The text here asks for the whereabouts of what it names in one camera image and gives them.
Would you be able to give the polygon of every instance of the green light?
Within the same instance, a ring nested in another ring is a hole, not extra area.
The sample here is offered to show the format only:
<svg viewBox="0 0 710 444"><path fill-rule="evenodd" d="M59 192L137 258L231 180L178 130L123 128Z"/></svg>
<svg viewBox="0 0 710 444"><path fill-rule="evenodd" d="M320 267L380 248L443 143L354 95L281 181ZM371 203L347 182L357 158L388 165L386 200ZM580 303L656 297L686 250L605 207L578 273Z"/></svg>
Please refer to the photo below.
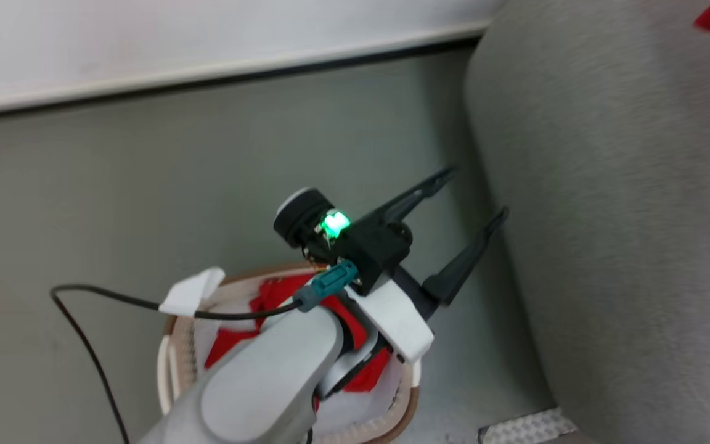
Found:
<svg viewBox="0 0 710 444"><path fill-rule="evenodd" d="M344 213L337 211L336 213L328 214L322 220L322 229L327 233L328 239L336 239L341 233L341 230L349 227L349 219L344 216Z"/></svg>

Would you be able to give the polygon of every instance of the cable connector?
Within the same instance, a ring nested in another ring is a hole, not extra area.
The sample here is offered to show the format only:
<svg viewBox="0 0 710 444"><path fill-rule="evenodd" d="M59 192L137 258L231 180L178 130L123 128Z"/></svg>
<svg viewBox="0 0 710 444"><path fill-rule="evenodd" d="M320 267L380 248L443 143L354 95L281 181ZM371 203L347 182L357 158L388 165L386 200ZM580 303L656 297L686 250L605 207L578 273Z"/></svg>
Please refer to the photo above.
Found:
<svg viewBox="0 0 710 444"><path fill-rule="evenodd" d="M353 279L357 278L357 268L351 261L344 261L330 267L326 272L314 277L308 285L295 292L292 300L299 302L302 312L318 306L328 295L341 292Z"/></svg>

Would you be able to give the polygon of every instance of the white tape on cable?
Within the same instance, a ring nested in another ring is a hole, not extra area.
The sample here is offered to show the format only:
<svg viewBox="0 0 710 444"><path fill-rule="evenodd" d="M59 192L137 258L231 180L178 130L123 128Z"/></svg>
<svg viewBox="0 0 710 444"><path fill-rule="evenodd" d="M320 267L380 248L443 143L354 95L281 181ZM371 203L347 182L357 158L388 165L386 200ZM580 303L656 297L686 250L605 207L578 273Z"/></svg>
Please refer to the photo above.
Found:
<svg viewBox="0 0 710 444"><path fill-rule="evenodd" d="M179 281L169 290L158 310L168 315L193 316L202 300L210 297L225 277L222 269L212 267Z"/></svg>

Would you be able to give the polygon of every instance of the cable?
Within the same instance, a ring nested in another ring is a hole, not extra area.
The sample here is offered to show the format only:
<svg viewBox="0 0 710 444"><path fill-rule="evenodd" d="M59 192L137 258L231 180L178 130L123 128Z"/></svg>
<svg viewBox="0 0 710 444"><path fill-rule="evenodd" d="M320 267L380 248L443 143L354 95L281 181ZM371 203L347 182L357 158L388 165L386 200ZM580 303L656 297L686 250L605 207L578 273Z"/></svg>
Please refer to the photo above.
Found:
<svg viewBox="0 0 710 444"><path fill-rule="evenodd" d="M98 360L98 356L95 354L95 350L92 349L92 345L91 343L89 343L87 335L84 334L84 331L82 331L81 326L78 325L76 319L73 318L73 315L71 315L70 312L67 310L65 304L62 303L61 300L59 300L60 292L90 292L96 295L112 298L112 300L116 300L122 303L140 306L142 308L155 311L158 311L158 309L160 309L160 304L154 303L152 301L140 300L139 298L134 298L133 296L123 295L118 292L112 292L112 290L104 289L103 287L98 287L96 285L89 284L62 284L53 287L53 289L51 289L50 291L51 300L54 301L59 311L61 311L62 314L65 315L65 319L67 319L68 323L73 326L73 329L74 331L76 331L76 334L78 335L79 339L81 339L81 342L84 343L84 347L87 349L89 357L92 359L92 363L95 364L95 369L96 371L98 371L100 382L102 383L102 385L104 385L104 390L106 390L106 397L108 398L109 405L111 406L111 413L113 413L113 417L115 417L116 419L116 426L119 427L119 433L120 435L122 435L122 441L124 442L124 444L130 444L130 438L128 437L128 432L124 427L124 422L122 421L122 415L120 415L119 413L119 408L116 407L116 401L115 399L113 399L113 393L111 393L111 386L109 385L108 377L106 377L106 372L104 372L104 368L102 367L102 365L100 365L100 360ZM274 310L259 311L256 313L212 313L208 311L197 310L197 312L194 313L194 318L214 319L222 321L259 319L279 314L281 315L282 313L294 310L299 306L301 306L300 301L292 301L292 303L289 303L285 306L280 306L279 308L276 308Z"/></svg>

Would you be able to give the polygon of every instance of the white panel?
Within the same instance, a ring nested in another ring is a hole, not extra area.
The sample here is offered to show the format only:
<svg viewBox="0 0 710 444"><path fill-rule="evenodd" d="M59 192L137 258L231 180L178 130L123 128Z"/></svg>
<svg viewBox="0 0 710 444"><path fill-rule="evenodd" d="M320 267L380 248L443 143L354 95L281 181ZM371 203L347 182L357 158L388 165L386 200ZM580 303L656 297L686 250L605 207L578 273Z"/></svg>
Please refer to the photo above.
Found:
<svg viewBox="0 0 710 444"><path fill-rule="evenodd" d="M0 109L463 36L502 0L0 0Z"/></svg>

